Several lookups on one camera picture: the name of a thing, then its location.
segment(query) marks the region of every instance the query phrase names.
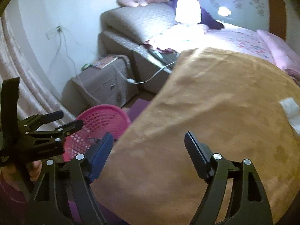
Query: silver bolt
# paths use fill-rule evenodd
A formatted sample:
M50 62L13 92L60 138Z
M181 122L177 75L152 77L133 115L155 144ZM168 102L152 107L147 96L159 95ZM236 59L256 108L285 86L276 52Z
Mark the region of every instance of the silver bolt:
M244 163L245 163L246 165L251 165L252 162L251 162L249 159L245 159L245 160L244 160Z
M214 154L214 159L216 160L220 160L222 158L222 156L218 153Z
M54 163L54 161L53 161L52 159L50 159L50 160L48 160L48 161L46 162L46 164L47 164L48 166L51 166L53 163Z
M76 159L77 160L82 160L84 158L84 154L78 154L77 156L76 156Z

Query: white tissue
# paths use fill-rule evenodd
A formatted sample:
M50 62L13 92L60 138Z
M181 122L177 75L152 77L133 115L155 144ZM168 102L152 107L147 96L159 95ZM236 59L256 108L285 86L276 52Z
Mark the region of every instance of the white tissue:
M279 102L289 124L300 135L300 107L293 98L286 98Z

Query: upholstered headboard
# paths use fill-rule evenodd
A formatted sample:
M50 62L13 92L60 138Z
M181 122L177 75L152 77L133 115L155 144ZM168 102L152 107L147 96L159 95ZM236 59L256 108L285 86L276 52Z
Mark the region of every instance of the upholstered headboard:
M103 13L102 19L138 44L177 24L173 8L164 3L116 8Z

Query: brown tablecloth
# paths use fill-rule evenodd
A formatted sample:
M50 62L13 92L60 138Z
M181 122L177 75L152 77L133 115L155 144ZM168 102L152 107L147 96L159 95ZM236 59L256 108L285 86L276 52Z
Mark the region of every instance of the brown tablecloth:
M278 103L287 97L300 104L299 87L268 61L212 48L183 52L92 184L97 200L131 225L189 224L207 188L184 146L192 131L228 160L252 160L277 222L300 188L299 141ZM229 198L228 186L219 221Z

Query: wall socket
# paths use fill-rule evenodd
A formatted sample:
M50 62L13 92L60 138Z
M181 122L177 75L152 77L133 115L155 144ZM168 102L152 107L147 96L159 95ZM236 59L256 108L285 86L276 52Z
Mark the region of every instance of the wall socket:
M59 30L61 29L61 25L55 26L54 28L50 29L46 32L46 38L48 40L51 40L55 38L55 36L59 33Z

